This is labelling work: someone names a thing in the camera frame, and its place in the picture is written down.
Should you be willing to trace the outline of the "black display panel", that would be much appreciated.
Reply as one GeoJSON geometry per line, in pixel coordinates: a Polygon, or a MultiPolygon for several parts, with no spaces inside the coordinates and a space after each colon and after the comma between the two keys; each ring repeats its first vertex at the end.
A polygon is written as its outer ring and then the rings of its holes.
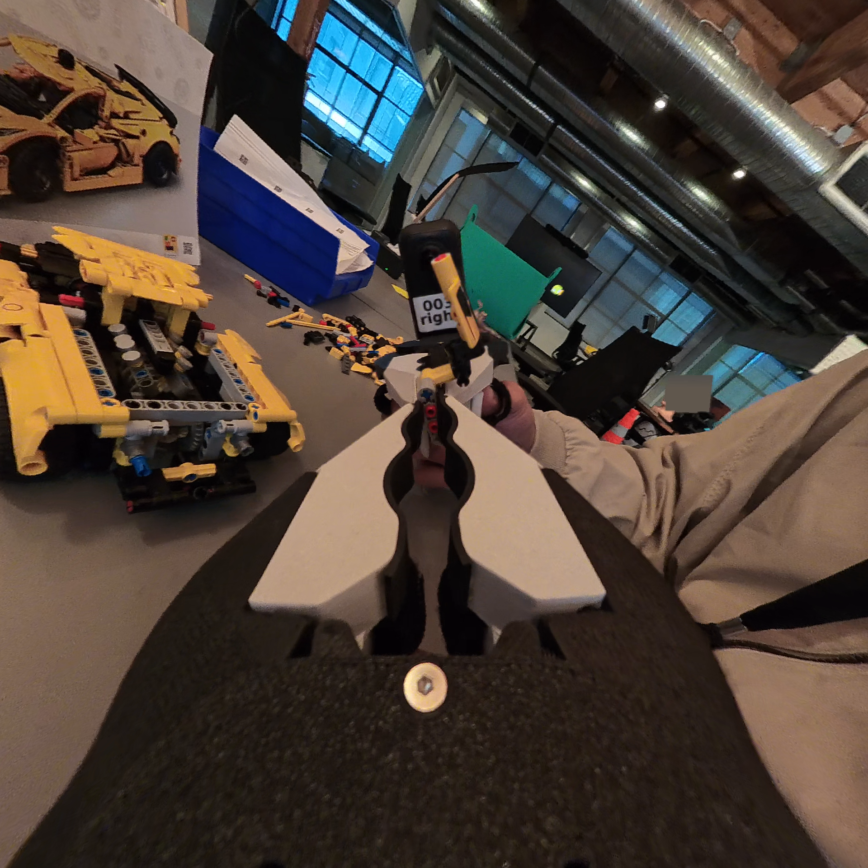
{"type": "Polygon", "coordinates": [[[205,45],[212,63],[203,127],[220,134],[237,116],[300,170],[307,61],[245,1],[216,2],[205,45]]]}

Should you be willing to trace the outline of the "blue storage bin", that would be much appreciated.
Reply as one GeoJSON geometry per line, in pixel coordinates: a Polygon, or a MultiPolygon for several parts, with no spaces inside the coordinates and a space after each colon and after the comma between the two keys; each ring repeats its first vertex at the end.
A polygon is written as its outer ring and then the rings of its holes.
{"type": "Polygon", "coordinates": [[[374,264],[337,275],[338,241],[218,155],[217,141],[216,132],[200,128],[198,216],[204,239],[309,305],[369,284],[374,264]]]}

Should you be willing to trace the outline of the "small yellow brick assembly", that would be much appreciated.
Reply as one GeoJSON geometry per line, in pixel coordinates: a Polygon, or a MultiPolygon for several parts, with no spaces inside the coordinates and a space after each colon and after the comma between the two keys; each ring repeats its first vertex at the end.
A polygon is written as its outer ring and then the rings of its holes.
{"type": "Polygon", "coordinates": [[[458,330],[458,338],[443,344],[444,363],[433,365],[431,358],[434,353],[425,356],[420,362],[420,376],[436,386],[455,381],[459,387],[466,387],[470,384],[472,359],[482,355],[485,349],[480,327],[452,255],[442,253],[430,264],[445,300],[450,303],[450,315],[458,330]]]}

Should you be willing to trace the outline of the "pile of yellow black bricks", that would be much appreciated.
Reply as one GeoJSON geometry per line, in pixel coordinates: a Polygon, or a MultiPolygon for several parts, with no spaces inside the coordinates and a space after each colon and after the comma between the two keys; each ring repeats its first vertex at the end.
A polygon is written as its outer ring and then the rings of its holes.
{"type": "Polygon", "coordinates": [[[268,321],[266,327],[301,330],[303,343],[322,345],[331,357],[341,363],[342,373],[360,374],[376,385],[385,383],[381,377],[385,369],[381,360],[389,361],[398,350],[410,347],[404,338],[389,338],[369,328],[358,317],[342,320],[325,313],[317,318],[300,307],[295,307],[286,316],[268,321]]]}

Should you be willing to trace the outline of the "white paper sheets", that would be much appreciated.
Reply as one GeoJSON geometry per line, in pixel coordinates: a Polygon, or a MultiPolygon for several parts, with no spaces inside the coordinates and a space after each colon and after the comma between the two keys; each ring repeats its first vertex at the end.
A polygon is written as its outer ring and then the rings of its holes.
{"type": "Polygon", "coordinates": [[[317,191],[277,155],[237,114],[219,136],[215,151],[255,179],[297,213],[339,242],[336,274],[360,272],[374,265],[371,242],[345,226],[317,191]]]}

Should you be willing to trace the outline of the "person's beige jacket torso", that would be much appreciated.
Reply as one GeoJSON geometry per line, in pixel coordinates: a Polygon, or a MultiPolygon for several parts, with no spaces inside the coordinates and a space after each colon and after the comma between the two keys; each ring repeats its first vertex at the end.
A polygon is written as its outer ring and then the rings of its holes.
{"type": "Polygon", "coordinates": [[[676,587],[826,862],[866,866],[866,561],[824,578],[694,572],[676,587]]]}

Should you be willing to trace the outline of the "red and black brick pins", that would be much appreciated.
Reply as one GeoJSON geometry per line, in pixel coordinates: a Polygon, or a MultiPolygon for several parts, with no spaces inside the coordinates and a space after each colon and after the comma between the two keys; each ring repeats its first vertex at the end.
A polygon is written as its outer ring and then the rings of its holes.
{"type": "Polygon", "coordinates": [[[279,290],[271,285],[264,285],[259,279],[252,275],[244,274],[244,279],[255,288],[255,293],[266,300],[266,303],[276,308],[290,308],[292,302],[282,294],[279,290]]]}

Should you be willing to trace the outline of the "car picture poster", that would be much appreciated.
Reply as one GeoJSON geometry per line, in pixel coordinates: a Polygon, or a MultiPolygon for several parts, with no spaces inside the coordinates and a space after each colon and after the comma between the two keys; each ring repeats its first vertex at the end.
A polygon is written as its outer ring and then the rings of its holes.
{"type": "Polygon", "coordinates": [[[1,3],[2,239],[56,226],[201,262],[211,53],[187,2],[1,3]]]}

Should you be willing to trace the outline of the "yellow toy brick car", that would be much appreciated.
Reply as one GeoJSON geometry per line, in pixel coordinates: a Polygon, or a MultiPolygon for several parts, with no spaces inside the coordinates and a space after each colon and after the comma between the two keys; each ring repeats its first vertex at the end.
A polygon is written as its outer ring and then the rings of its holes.
{"type": "Polygon", "coordinates": [[[211,299],[188,263],[72,228],[3,242],[2,480],[110,470],[129,514],[255,492],[247,461],[306,435],[211,299]]]}

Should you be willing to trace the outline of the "black office chair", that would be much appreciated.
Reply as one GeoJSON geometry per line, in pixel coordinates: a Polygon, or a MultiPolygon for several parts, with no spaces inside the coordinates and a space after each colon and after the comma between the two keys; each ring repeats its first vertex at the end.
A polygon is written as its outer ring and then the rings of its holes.
{"type": "Polygon", "coordinates": [[[680,348],[631,327],[548,387],[548,396],[566,415],[593,423],[613,425],[645,393],[658,370],[680,348]]]}

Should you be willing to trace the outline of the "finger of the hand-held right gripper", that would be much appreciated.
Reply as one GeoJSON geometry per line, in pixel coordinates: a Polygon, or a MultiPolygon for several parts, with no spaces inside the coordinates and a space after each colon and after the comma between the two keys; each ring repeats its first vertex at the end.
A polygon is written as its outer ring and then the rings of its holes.
{"type": "Polygon", "coordinates": [[[450,382],[450,396],[467,409],[481,409],[483,392],[491,385],[494,375],[494,360],[491,357],[475,357],[471,361],[471,373],[467,385],[450,382]]]}
{"type": "Polygon", "coordinates": [[[388,356],[390,362],[385,366],[384,379],[387,397],[397,407],[412,405],[418,398],[418,379],[420,362],[425,356],[388,356]]]}

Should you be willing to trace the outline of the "person's right forearm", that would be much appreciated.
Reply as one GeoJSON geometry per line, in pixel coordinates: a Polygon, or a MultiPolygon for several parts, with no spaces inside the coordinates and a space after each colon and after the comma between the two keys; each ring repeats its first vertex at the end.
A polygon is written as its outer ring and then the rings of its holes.
{"type": "Polygon", "coordinates": [[[642,448],[534,411],[530,455],[557,472],[674,586],[723,620],[866,559],[867,353],[718,427],[642,448]]]}

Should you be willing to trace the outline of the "white air vent grille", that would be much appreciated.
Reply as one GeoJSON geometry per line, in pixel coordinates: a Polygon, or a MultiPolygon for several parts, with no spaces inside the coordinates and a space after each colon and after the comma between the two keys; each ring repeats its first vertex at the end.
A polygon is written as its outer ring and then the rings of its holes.
{"type": "Polygon", "coordinates": [[[820,194],[867,232],[867,142],[848,156],[819,188],[820,194]]]}

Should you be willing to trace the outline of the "orange traffic cone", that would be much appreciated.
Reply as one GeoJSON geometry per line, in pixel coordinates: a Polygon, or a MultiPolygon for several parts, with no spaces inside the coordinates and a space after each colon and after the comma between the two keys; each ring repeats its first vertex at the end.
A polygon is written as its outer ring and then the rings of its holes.
{"type": "Polygon", "coordinates": [[[618,422],[602,434],[600,440],[618,445],[622,444],[640,416],[641,412],[638,409],[631,408],[618,422]]]}

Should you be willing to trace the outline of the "black monitor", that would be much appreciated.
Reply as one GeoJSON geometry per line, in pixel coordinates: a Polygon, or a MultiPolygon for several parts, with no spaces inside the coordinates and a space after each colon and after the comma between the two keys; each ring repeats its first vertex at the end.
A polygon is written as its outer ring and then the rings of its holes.
{"type": "Polygon", "coordinates": [[[564,325],[577,318],[579,302],[602,276],[589,255],[551,225],[526,215],[506,247],[537,272],[548,277],[540,298],[548,313],[564,325]]]}

